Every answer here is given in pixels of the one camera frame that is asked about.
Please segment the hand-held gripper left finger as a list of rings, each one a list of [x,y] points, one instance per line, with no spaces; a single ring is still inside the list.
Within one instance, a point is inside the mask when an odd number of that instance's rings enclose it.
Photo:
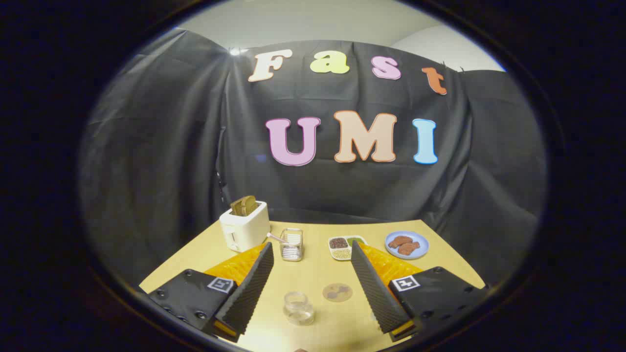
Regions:
[[[274,265],[271,243],[262,243],[200,272],[182,270],[148,294],[161,309],[205,334],[237,342]]]

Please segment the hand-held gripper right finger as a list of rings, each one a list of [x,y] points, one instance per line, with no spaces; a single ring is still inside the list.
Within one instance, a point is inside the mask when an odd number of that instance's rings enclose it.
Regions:
[[[364,243],[352,247],[351,264],[381,331],[393,342],[420,341],[447,330],[487,299],[441,266],[421,270]]]

